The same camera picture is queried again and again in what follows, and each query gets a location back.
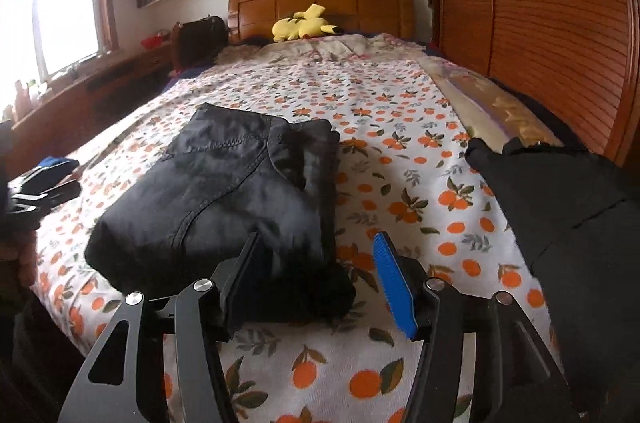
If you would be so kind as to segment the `blue garment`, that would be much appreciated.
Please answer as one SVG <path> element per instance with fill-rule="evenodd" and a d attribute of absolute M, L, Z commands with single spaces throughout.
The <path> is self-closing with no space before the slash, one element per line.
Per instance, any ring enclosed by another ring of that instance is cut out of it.
<path fill-rule="evenodd" d="M 38 168 L 55 170 L 59 172 L 63 177 L 72 174 L 79 166 L 79 161 L 76 159 L 70 159 L 66 157 L 46 157 L 42 159 L 38 164 Z"/>

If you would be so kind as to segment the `yellow Pikachu plush toy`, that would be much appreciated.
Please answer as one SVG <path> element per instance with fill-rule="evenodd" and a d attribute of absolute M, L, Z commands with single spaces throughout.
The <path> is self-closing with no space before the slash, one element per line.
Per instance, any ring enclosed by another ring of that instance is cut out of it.
<path fill-rule="evenodd" d="M 276 43 L 319 36 L 343 34 L 344 29 L 330 24 L 322 16 L 326 9 L 318 4 L 311 4 L 303 12 L 296 12 L 288 18 L 278 20 L 272 27 L 273 41 Z"/>

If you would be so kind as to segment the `orange-print floral bedsheet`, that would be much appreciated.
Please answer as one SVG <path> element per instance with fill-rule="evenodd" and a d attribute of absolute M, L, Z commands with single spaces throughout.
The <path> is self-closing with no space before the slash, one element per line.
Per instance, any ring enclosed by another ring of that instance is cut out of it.
<path fill-rule="evenodd" d="M 511 293 L 549 346 L 541 287 L 494 194 L 463 151 L 472 125 L 449 91 L 459 69 L 435 57 L 222 65 L 178 83 L 79 151 L 81 196 L 38 237 L 36 295 L 63 339 L 90 347 L 122 302 L 84 256 L 99 216 L 143 176 L 198 106 L 328 120 L 341 137 L 337 258 L 354 307 L 329 325 L 251 325 L 221 350 L 244 422 L 397 422 L 420 348 L 393 325 L 371 255 L 385 230 L 397 250 L 460 291 Z"/>

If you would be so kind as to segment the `pale floral quilt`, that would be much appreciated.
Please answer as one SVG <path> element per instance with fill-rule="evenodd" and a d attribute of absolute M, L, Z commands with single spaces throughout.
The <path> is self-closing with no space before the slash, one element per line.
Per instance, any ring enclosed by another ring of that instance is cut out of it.
<path fill-rule="evenodd" d="M 388 33 L 343 34 L 309 40 L 258 45 L 257 42 L 231 45 L 216 58 L 216 64 L 294 64 L 295 61 L 392 60 L 416 56 L 444 57 L 436 47 L 405 41 Z"/>

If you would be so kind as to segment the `black jacket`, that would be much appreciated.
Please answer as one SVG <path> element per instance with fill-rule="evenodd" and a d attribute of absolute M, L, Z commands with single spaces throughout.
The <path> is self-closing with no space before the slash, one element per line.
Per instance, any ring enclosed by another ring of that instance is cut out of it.
<path fill-rule="evenodd" d="M 326 120 L 211 104 L 98 219 L 87 263 L 119 292 L 180 292 L 258 248 L 243 293 L 253 321 L 344 317 L 356 290 L 335 253 L 337 151 Z"/>

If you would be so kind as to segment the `long wooden side desk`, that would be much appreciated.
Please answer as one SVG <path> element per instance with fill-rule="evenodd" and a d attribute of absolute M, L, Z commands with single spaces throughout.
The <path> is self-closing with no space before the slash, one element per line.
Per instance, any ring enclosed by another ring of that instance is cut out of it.
<path fill-rule="evenodd" d="M 11 178 L 42 159 L 65 157 L 160 94 L 172 69 L 170 45 L 116 62 L 55 94 L 13 126 Z"/>

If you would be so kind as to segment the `wooden slatted wardrobe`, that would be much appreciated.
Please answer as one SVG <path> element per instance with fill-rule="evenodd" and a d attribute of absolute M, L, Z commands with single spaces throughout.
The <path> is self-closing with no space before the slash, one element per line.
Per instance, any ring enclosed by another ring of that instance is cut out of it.
<path fill-rule="evenodd" d="M 639 165 L 639 0 L 432 0 L 456 64 L 554 113 L 585 146 Z"/>

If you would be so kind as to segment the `red bowl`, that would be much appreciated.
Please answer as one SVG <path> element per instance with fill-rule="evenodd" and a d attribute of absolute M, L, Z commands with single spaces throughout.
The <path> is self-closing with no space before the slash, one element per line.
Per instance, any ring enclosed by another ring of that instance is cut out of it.
<path fill-rule="evenodd" d="M 168 39 L 168 34 L 156 34 L 143 39 L 140 44 L 145 50 L 155 50 L 158 46 L 167 42 Z"/>

